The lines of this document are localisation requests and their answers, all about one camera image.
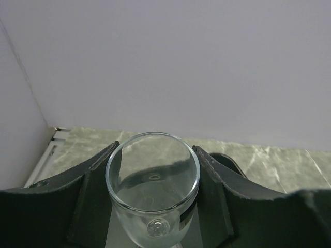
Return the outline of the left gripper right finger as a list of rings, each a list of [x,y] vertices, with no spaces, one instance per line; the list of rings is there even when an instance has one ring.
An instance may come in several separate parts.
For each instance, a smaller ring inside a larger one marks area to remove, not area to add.
[[[330,190],[281,193],[256,184],[194,146],[201,168],[204,247],[330,247]]]

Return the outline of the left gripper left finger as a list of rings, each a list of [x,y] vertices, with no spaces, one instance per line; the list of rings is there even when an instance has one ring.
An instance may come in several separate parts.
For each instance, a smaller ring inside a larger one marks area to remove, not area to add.
[[[112,212],[106,165],[92,158],[26,188],[1,191],[1,247],[105,247]]]

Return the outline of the clear stemmed wine glass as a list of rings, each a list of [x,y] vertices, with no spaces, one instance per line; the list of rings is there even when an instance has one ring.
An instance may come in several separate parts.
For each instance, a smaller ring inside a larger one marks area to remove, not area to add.
[[[181,247],[197,201],[200,164],[181,138],[162,132],[119,144],[106,166],[115,213],[137,247]]]

